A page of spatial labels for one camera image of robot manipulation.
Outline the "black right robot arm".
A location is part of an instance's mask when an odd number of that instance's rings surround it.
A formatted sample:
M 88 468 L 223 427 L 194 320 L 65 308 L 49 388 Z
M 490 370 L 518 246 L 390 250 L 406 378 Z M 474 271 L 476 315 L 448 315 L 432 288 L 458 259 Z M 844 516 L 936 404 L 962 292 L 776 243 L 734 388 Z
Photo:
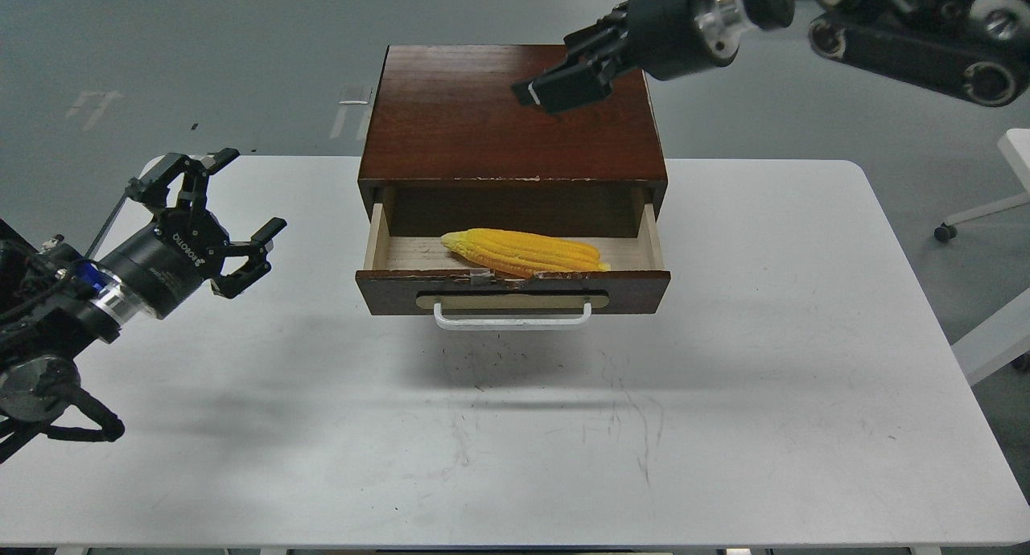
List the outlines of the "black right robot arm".
M 1028 0 L 814 0 L 817 56 L 983 107 L 1028 89 Z M 751 30 L 790 27 L 795 0 L 628 0 L 564 38 L 562 61 L 511 89 L 563 113 L 611 96 L 636 70 L 656 80 L 723 68 Z

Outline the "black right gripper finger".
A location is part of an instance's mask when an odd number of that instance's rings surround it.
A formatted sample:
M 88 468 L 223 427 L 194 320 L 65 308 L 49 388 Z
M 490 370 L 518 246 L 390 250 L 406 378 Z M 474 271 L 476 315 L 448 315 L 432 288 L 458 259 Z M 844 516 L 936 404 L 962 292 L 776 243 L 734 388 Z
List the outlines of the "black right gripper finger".
M 596 23 L 570 32 L 563 38 L 566 56 L 563 67 L 577 64 L 583 57 L 589 61 L 611 61 L 616 67 L 632 67 L 628 57 L 628 2 L 615 5 Z
M 607 100 L 618 75 L 616 58 L 566 58 L 536 77 L 513 83 L 513 93 L 520 105 L 537 105 L 548 114 L 558 114 Z

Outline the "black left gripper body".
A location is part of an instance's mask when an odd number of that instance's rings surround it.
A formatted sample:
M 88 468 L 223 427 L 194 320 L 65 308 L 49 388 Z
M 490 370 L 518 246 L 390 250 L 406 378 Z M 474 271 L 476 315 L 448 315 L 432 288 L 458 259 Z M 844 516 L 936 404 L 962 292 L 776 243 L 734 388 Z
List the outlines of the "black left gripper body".
M 192 216 L 167 209 L 99 261 L 137 294 L 154 319 L 165 319 L 207 280 L 224 258 L 210 254 L 229 242 L 227 229 L 210 211 Z

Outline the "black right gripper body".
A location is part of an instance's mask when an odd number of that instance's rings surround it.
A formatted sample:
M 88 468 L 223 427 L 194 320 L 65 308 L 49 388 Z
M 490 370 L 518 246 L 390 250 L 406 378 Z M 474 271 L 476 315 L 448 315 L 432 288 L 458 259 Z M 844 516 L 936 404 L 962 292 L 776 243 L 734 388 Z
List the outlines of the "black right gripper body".
M 667 81 L 733 63 L 744 0 L 626 0 L 600 23 L 611 34 L 599 50 L 603 72 Z

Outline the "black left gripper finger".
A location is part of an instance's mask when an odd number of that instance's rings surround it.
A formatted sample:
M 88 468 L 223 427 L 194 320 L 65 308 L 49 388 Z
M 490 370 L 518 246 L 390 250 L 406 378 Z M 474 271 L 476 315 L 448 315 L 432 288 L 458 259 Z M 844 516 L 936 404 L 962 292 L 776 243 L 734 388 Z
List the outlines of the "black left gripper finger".
M 161 157 L 143 176 L 129 180 L 127 199 L 143 204 L 151 214 L 166 210 L 206 211 L 209 180 L 241 153 L 234 148 L 195 158 L 169 153 Z
M 247 242 L 229 242 L 221 246 L 211 247 L 211 257 L 220 262 L 216 268 L 216 275 L 211 277 L 211 290 L 214 294 L 222 298 L 233 299 L 238 294 L 243 294 L 247 288 L 258 283 L 265 275 L 271 272 L 271 262 L 268 256 L 273 249 L 273 239 L 284 228 L 287 222 L 283 218 L 273 217 L 267 223 L 258 229 Z M 242 265 L 234 272 L 225 275 L 221 266 L 227 258 L 244 258 Z

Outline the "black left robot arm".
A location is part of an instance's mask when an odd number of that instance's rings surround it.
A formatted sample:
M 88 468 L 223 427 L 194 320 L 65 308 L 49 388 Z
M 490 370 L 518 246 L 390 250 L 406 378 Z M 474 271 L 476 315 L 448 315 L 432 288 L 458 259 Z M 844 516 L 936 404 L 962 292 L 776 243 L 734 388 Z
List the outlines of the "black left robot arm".
M 112 343 L 144 313 L 164 319 L 203 284 L 232 299 L 271 270 L 274 217 L 245 242 L 233 242 L 208 210 L 208 185 L 239 157 L 170 153 L 126 185 L 151 219 L 113 251 L 93 261 L 62 236 L 34 247 L 2 226 L 2 459 L 34 438 L 114 442 L 117 414 L 82 387 L 75 357 Z

